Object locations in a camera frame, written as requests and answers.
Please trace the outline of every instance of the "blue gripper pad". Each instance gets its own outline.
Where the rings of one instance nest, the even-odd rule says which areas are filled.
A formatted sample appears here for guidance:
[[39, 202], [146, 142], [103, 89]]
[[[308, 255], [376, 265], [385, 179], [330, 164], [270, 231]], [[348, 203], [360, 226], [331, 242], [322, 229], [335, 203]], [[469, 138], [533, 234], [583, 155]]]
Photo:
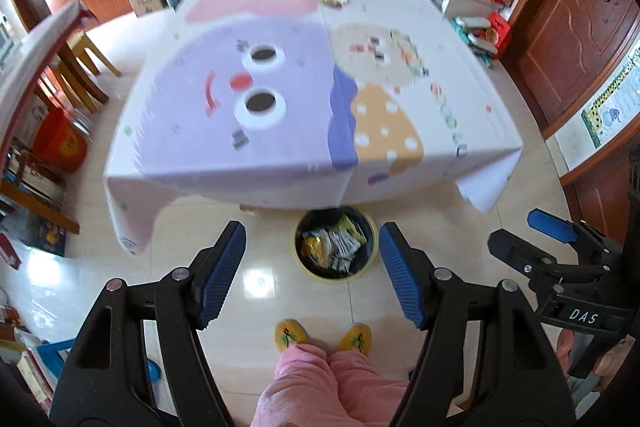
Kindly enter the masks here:
[[427, 315], [422, 307], [422, 288], [418, 283], [420, 274], [414, 273], [411, 257], [422, 255], [426, 258], [425, 254], [409, 247], [395, 223], [385, 223], [380, 228], [380, 253], [404, 317], [412, 321], [416, 328], [423, 330], [427, 324]]
[[574, 230], [572, 223], [560, 219], [544, 210], [534, 208], [527, 216], [527, 223], [534, 229], [549, 237], [553, 237], [561, 243], [573, 243], [578, 239], [578, 234]]
[[202, 250], [191, 263], [192, 296], [200, 305], [197, 315], [198, 329], [220, 315], [222, 304], [246, 247], [246, 230], [238, 221], [229, 221], [215, 245]]

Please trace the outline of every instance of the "wooden chair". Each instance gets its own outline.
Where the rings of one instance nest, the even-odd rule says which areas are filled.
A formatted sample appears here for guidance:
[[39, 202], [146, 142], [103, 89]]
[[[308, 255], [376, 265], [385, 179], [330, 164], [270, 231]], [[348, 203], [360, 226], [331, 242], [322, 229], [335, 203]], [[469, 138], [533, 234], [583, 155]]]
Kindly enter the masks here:
[[76, 109], [84, 105], [91, 114], [98, 112], [98, 107], [95, 105], [94, 100], [62, 60], [59, 58], [54, 59], [49, 64], [49, 69], [71, 105]]
[[82, 62], [86, 68], [91, 71], [93, 74], [100, 74], [100, 70], [98, 66], [91, 60], [91, 57], [86, 52], [87, 50], [91, 50], [92, 53], [100, 60], [105, 66], [107, 66], [108, 70], [111, 71], [115, 76], [122, 76], [122, 73], [116, 69], [116, 67], [107, 60], [102, 52], [98, 49], [98, 47], [93, 43], [93, 41], [87, 36], [85, 32], [79, 32], [75, 35], [72, 35], [68, 40], [67, 44], [71, 48], [71, 52]]

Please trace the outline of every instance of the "tile floor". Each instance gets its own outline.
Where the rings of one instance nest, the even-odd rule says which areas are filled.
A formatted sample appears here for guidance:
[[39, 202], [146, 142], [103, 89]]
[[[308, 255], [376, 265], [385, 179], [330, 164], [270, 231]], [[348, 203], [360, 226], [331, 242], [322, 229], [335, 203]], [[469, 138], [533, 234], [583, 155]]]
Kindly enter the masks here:
[[[313, 282], [292, 258], [291, 237], [300, 214], [263, 211], [257, 216], [237, 206], [200, 197], [176, 201], [159, 216], [152, 245], [134, 257], [116, 242], [102, 188], [102, 169], [111, 134], [126, 94], [154, 44], [168, 13], [136, 19], [129, 14], [91, 32], [98, 47], [124, 72], [107, 77], [110, 103], [95, 123], [93, 143], [81, 171], [69, 180], [68, 213], [81, 225], [71, 236], [64, 259], [24, 250], [20, 271], [0, 267], [0, 285], [9, 293], [23, 320], [41, 338], [58, 341], [75, 336], [95, 296], [112, 277], [129, 284], [158, 280], [177, 266], [188, 265], [202, 248], [213, 244], [226, 222], [242, 221], [248, 248], [226, 298], [220, 318], [200, 334], [204, 351], [227, 406], [239, 425], [251, 421], [258, 396], [273, 378], [278, 359], [273, 327], [297, 318], [321, 346], [335, 346], [352, 322], [373, 330], [372, 363], [381, 373], [405, 378], [414, 367], [423, 333], [402, 312], [382, 261], [378, 258], [359, 280], [344, 285]], [[524, 278], [489, 256], [486, 241], [504, 227], [547, 249], [560, 262], [575, 261], [573, 251], [528, 228], [527, 213], [540, 207], [560, 217], [569, 213], [550, 153], [527, 105], [509, 75], [497, 64], [490, 72], [524, 140], [524, 151], [510, 185], [489, 214], [481, 214], [460, 198], [457, 188], [440, 185], [392, 201], [363, 206], [381, 225], [395, 221], [414, 247], [436, 266], [450, 267], [465, 280], [495, 285]], [[531, 292], [527, 295], [534, 299]], [[155, 323], [145, 330], [149, 357], [160, 361]], [[466, 367], [473, 366], [471, 328]], [[548, 328], [553, 342], [557, 331]], [[466, 371], [467, 388], [472, 378]], [[166, 382], [156, 388], [160, 406], [172, 410]]]

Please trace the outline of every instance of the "tablecloth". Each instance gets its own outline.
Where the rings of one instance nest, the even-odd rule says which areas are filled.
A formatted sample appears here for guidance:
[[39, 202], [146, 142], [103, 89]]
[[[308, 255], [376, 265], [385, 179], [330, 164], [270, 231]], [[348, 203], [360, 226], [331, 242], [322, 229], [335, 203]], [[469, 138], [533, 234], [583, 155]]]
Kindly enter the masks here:
[[123, 247], [183, 194], [267, 208], [383, 200], [443, 180], [489, 211], [522, 140], [429, 0], [182, 0], [114, 133]]

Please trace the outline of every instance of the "yellow slipper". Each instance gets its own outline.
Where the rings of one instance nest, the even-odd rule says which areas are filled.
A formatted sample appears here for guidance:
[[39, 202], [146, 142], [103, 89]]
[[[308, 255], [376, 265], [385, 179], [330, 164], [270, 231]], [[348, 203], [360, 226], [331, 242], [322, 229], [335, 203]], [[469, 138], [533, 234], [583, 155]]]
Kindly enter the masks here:
[[281, 353], [291, 344], [309, 343], [305, 329], [300, 326], [298, 321], [294, 320], [282, 321], [276, 326], [275, 340], [276, 347]]
[[371, 349], [371, 328], [364, 324], [354, 324], [342, 337], [338, 351], [357, 349], [363, 355], [368, 355]]

